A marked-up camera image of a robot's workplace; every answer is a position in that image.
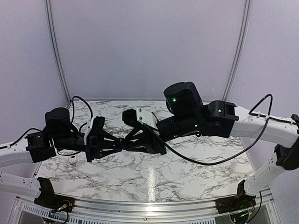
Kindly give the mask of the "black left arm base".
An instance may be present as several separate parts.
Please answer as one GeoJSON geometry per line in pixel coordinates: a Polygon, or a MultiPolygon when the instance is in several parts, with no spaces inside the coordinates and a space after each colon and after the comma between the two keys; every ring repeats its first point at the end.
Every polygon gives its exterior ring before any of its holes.
{"type": "Polygon", "coordinates": [[[62,208],[63,211],[72,212],[75,199],[69,196],[63,196],[54,192],[53,186],[49,179],[38,177],[39,181],[39,195],[34,199],[34,204],[43,206],[45,208],[58,211],[59,208],[66,205],[66,208],[62,208]]]}

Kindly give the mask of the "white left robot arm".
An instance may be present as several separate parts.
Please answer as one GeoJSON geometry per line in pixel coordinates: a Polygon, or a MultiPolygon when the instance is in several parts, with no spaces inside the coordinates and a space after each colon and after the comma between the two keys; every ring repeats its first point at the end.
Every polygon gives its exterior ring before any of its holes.
{"type": "MultiPolygon", "coordinates": [[[[25,132],[15,142],[0,146],[1,168],[21,163],[39,163],[57,155],[52,139],[45,133],[34,130],[34,133],[25,132]]],[[[0,190],[41,199],[50,208],[59,204],[59,197],[47,178],[26,178],[1,172],[0,190]]]]}

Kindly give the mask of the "white earbud charging case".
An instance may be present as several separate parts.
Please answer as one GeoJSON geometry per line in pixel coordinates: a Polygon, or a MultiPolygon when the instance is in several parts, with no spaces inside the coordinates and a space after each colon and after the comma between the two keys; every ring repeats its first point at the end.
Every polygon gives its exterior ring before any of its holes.
{"type": "Polygon", "coordinates": [[[68,157],[68,162],[69,162],[70,164],[76,164],[76,163],[78,162],[78,158],[77,158],[77,156],[76,156],[76,155],[69,156],[69,157],[68,157]]]}

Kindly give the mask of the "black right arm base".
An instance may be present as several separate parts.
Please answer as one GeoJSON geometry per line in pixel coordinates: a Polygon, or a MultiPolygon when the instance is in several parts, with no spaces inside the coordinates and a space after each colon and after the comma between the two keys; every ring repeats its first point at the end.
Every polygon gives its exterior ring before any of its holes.
{"type": "Polygon", "coordinates": [[[219,214],[233,212],[256,205],[256,196],[250,196],[245,191],[245,180],[237,186],[237,193],[234,196],[227,196],[215,200],[216,209],[219,214]]]}

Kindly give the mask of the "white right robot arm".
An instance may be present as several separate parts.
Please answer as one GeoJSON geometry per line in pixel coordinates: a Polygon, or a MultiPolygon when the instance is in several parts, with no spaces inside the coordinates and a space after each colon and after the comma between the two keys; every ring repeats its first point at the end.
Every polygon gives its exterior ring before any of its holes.
{"type": "Polygon", "coordinates": [[[252,177],[238,184],[237,195],[231,202],[236,209],[243,208],[250,197],[283,172],[299,167],[298,162],[291,158],[299,148],[299,126],[294,117],[279,119],[220,101],[201,108],[178,110],[172,117],[161,121],[150,112],[140,113],[146,118],[138,118],[134,109],[125,110],[122,120],[133,128],[131,134],[143,131],[137,136],[139,146],[161,154],[166,153],[167,141],[189,135],[248,137],[276,143],[276,160],[270,158],[252,177]]]}

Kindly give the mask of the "black earbud charging case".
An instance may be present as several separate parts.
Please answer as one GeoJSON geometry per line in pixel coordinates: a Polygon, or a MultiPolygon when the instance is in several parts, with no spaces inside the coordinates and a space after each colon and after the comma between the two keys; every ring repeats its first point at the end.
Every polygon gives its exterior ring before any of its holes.
{"type": "Polygon", "coordinates": [[[132,144],[132,141],[127,140],[125,138],[118,138],[115,141],[115,144],[117,147],[121,147],[123,150],[125,150],[132,144]]]}

